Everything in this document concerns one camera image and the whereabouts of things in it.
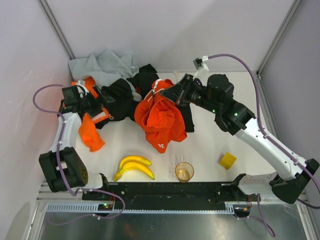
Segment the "orange shorts white drawstring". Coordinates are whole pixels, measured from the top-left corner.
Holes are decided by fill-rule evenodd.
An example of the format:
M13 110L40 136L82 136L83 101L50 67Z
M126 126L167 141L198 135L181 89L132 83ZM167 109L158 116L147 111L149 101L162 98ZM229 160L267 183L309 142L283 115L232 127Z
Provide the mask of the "orange shorts white drawstring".
M135 122L145 132L145 139L160 154L164 154L171 141L182 142L187 138L185 122L180 110L160 92L172 87L170 79L157 79L151 90L137 105Z

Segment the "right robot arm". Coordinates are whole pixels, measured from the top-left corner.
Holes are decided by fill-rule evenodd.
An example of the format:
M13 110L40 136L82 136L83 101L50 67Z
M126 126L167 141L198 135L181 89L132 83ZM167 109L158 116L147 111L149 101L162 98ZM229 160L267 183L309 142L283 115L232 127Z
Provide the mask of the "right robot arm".
M274 168L274 173L242 176L237 185L246 195L273 194L294 204L320 166L313 158L306 160L294 154L263 127L248 107L234 100L234 85L224 74L209 76L206 86L185 74L177 84L161 90L160 95L177 106L192 103L213 113L223 132L251 146Z

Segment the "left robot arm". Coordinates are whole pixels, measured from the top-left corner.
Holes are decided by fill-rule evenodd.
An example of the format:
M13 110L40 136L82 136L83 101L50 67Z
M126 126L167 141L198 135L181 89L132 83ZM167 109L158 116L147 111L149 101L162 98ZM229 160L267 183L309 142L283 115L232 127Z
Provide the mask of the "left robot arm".
M102 92L96 85L97 97L83 85L61 88L63 99L57 115L58 128L54 142L47 153L39 156L39 164L49 189L53 193L70 192L75 196L82 188L107 190L109 183L102 173L88 172L76 152L79 129L85 116L97 117L114 98Z

